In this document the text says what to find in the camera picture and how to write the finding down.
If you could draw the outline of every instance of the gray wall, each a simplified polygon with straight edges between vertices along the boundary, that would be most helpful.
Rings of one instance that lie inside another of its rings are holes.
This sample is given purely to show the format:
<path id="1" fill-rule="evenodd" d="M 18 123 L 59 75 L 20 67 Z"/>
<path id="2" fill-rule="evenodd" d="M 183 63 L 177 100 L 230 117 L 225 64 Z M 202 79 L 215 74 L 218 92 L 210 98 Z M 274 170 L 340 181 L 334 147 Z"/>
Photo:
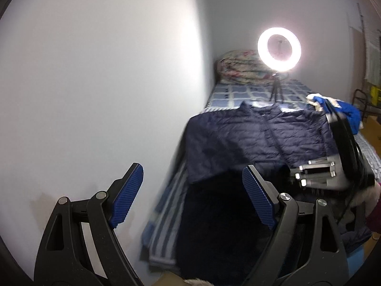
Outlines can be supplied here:
<path id="1" fill-rule="evenodd" d="M 213 58 L 233 49 L 256 49 L 264 30 L 282 26 L 302 45 L 293 76 L 323 95 L 348 100 L 363 74 L 363 51 L 352 33 L 361 31 L 357 2 L 371 28 L 380 28 L 369 0 L 207 0 Z"/>
<path id="2" fill-rule="evenodd" d="M 0 21 L 0 234 L 30 276 L 57 199 L 88 198 L 140 162 L 143 185 L 116 233 L 144 283 L 157 278 L 140 236 L 213 86 L 201 4 L 11 2 Z"/>

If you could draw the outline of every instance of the ring light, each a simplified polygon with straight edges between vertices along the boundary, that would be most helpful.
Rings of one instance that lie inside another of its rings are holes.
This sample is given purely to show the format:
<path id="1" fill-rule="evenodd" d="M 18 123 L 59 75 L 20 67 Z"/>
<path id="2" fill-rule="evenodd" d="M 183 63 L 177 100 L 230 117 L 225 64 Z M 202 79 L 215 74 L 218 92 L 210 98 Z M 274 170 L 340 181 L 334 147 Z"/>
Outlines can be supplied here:
<path id="1" fill-rule="evenodd" d="M 280 61 L 271 56 L 268 49 L 269 38 L 273 35 L 279 34 L 287 39 L 291 44 L 292 54 L 287 61 Z M 269 67 L 278 72 L 285 72 L 292 69 L 298 63 L 302 55 L 302 47 L 298 38 L 290 30 L 285 28 L 270 28 L 262 33 L 258 40 L 258 54 L 262 61 Z"/>

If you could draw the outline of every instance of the ribbed blue rubber pad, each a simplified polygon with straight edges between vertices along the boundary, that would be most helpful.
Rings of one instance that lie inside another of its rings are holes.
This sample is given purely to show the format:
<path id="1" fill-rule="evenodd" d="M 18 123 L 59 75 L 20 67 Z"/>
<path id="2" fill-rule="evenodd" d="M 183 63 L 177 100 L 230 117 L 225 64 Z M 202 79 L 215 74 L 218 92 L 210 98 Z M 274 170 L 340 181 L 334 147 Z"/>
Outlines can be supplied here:
<path id="1" fill-rule="evenodd" d="M 262 224 L 267 225 L 270 230 L 274 229 L 277 225 L 274 206 L 248 168 L 242 171 L 242 182 Z"/>
<path id="2" fill-rule="evenodd" d="M 109 220 L 112 229 L 115 229 L 118 224 L 123 223 L 126 219 L 127 213 L 130 210 L 132 202 L 134 202 L 142 182 L 143 167 L 138 165 L 114 201 L 112 215 Z"/>

